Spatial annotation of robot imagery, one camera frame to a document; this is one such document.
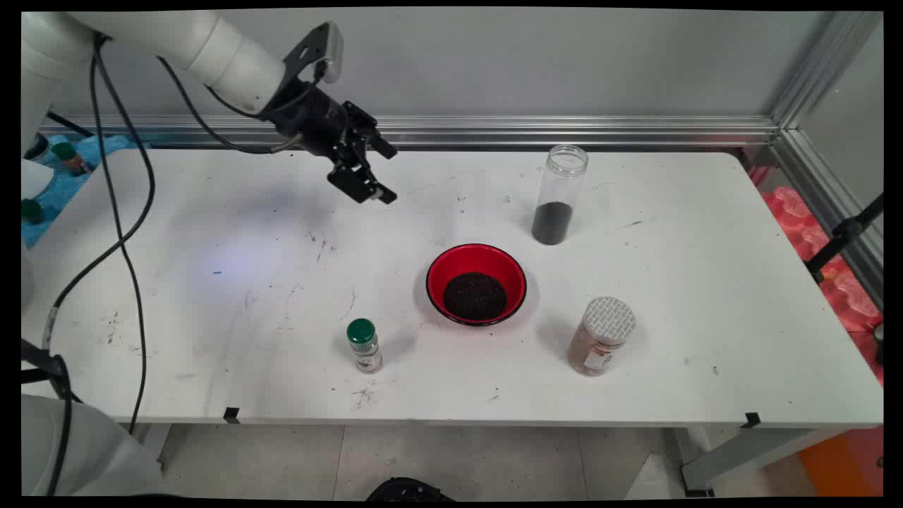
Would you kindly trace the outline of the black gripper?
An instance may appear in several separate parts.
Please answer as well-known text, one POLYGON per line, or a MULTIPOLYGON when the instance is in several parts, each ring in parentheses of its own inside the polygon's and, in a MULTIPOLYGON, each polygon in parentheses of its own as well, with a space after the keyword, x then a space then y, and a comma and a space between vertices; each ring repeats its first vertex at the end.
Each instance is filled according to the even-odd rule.
POLYGON ((377 119, 352 101, 338 103, 314 83, 293 78, 281 85, 262 110, 262 120, 285 138, 334 167, 327 180, 356 203, 380 200, 391 205, 397 194, 375 178, 365 157, 371 147, 386 159, 398 154, 378 130, 377 119))

